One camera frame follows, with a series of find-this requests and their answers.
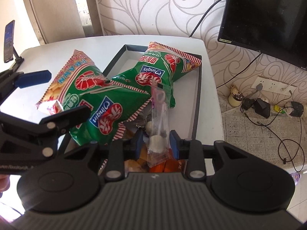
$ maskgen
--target human hand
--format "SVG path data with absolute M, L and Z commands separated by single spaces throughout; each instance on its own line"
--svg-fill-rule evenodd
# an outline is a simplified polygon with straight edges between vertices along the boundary
M 2 197 L 2 192 L 7 191 L 10 187 L 10 176 L 0 174 L 0 198 Z

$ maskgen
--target electrical outlet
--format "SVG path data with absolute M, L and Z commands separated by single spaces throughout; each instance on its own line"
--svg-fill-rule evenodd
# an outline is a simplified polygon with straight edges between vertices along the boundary
M 263 88 L 262 88 L 263 91 L 268 91 L 268 92 L 272 92 L 272 93 L 290 95 L 289 91 L 291 91 L 293 93 L 294 90 L 296 89 L 296 86 L 293 86 L 293 85 L 288 86 L 289 84 L 287 84 L 287 83 L 283 83 L 283 82 L 280 82 L 280 81 L 276 81 L 276 80 L 273 80 L 273 79 L 268 79 L 268 78 L 264 78 L 264 77 L 260 77 L 260 76 L 257 77 L 257 79 L 255 80 L 255 82 L 253 83 L 253 85 L 251 87 L 256 88 L 256 86 L 260 83 L 263 86 Z

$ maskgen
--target patterned wallpaper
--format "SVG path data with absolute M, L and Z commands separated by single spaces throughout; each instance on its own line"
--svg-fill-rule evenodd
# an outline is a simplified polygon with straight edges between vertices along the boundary
M 106 35 L 161 34 L 188 37 L 204 12 L 216 0 L 98 0 Z M 216 86 L 243 70 L 257 52 L 229 44 L 218 43 L 217 36 L 223 16 L 225 0 L 219 2 L 206 16 L 193 37 L 206 45 Z M 251 85 L 257 76 L 291 83 L 301 69 L 267 55 L 261 55 L 245 72 L 235 78 L 244 95 L 254 91 Z M 298 86 L 292 100 L 307 102 L 307 72 L 303 71 L 293 85 Z M 229 95 L 232 82 L 218 89 L 220 95 Z M 287 96 L 261 92 L 260 97 L 276 103 Z

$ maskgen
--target table top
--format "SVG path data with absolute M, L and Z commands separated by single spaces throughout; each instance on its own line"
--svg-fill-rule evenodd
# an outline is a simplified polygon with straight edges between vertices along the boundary
M 25 50 L 25 59 L 18 71 L 29 73 L 48 69 L 52 74 L 49 83 L 28 88 L 17 88 L 1 105 L 6 114 L 38 123 L 45 114 L 36 109 L 35 104 L 55 78 L 60 69 L 70 59 L 75 49 L 88 55 L 102 71 L 124 44 L 148 46 L 150 41 L 177 48 L 181 51 L 202 56 L 201 99 L 196 139 L 203 144 L 213 144 L 224 139 L 222 118 L 214 77 L 205 44 L 200 39 L 161 35 L 114 35 L 89 37 L 55 42 Z

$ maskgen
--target television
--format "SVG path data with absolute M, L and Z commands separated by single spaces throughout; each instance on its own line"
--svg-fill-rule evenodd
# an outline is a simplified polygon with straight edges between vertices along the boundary
M 307 0 L 226 0 L 218 41 L 307 68 Z

